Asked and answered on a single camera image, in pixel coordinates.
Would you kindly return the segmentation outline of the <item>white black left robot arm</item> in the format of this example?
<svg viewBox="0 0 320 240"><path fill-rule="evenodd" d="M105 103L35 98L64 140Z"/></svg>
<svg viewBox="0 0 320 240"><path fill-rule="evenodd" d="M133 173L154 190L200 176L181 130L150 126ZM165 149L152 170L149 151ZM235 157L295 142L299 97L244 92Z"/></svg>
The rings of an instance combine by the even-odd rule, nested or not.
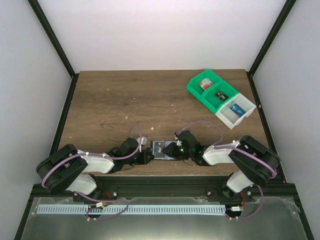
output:
<svg viewBox="0 0 320 240"><path fill-rule="evenodd" d="M154 159L151 148L141 149L147 139L128 137L107 153L89 153L67 144L36 167L41 186L52 195L64 191L93 193L98 184L90 173L113 174L125 165L146 165Z"/></svg>

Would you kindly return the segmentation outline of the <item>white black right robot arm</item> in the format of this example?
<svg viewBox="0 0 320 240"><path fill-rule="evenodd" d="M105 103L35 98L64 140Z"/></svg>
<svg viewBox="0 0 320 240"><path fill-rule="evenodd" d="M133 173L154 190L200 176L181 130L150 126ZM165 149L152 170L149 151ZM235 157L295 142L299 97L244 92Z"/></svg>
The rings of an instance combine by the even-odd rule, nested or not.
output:
<svg viewBox="0 0 320 240"><path fill-rule="evenodd" d="M226 181L226 188L233 193L267 184L277 175L281 160L272 150L255 138L245 135L229 144L202 145L189 131L175 133L175 141L155 143L156 159L192 160L197 166L210 167L218 164L235 164L238 171Z"/></svg>

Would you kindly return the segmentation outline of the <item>black leather card holder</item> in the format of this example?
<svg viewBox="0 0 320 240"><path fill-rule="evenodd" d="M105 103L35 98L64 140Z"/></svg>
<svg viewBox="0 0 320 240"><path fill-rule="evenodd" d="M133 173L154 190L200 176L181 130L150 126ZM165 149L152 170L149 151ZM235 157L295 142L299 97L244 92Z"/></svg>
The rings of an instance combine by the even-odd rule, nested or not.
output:
<svg viewBox="0 0 320 240"><path fill-rule="evenodd" d="M153 159L157 161L181 161L181 159L179 158L175 158L164 153L164 149L168 147L171 143L176 144L177 141L151 141L150 147L152 155L154 156Z"/></svg>

